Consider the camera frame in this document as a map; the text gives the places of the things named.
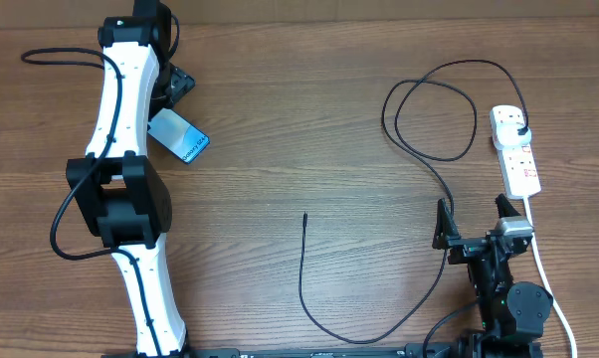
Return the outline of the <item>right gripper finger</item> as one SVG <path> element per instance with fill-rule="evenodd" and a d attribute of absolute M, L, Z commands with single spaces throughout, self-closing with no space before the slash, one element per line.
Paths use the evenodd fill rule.
<path fill-rule="evenodd" d="M 452 247 L 460 239 L 460 233 L 444 199 L 437 202 L 437 220 L 433 236 L 432 248 L 446 250 Z"/>
<path fill-rule="evenodd" d="M 517 217 L 520 215 L 520 212 L 513 206 L 513 204 L 508 200 L 505 194 L 499 194 L 495 198 L 495 202 L 498 209 L 499 218 L 509 218 L 509 217 Z"/>

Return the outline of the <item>Samsung Galaxy smartphone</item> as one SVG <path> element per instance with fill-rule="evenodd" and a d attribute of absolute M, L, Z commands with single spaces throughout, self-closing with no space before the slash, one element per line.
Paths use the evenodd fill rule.
<path fill-rule="evenodd" d="M 162 109 L 149 121 L 148 134 L 185 164 L 210 144 L 210 138 L 172 109 Z"/>

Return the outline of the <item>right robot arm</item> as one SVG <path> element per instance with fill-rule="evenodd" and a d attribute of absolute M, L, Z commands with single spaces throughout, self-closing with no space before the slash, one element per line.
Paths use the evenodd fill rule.
<path fill-rule="evenodd" d="M 554 298 L 546 288 L 528 281 L 515 281 L 509 260 L 527 251 L 533 225 L 505 197 L 496 197 L 499 220 L 484 236 L 461 237 L 446 202 L 437 206 L 432 247 L 448 255 L 450 265 L 465 265 L 476 301 L 455 310 L 430 330 L 422 345 L 424 357 L 540 357 L 537 339 L 543 335 Z M 454 343 L 430 339 L 452 318 L 477 307 L 480 330 L 465 331 Z"/>

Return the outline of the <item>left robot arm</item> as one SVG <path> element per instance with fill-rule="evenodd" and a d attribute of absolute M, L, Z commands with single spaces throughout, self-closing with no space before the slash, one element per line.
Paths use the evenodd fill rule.
<path fill-rule="evenodd" d="M 116 262 L 136 327 L 134 357 L 187 357 L 188 332 L 166 262 L 171 198 L 147 154 L 147 133 L 195 86 L 171 63 L 177 19 L 160 1 L 135 0 L 127 17 L 99 29 L 104 82 L 100 112 L 82 158 L 67 163 L 76 200 L 101 254 Z"/>

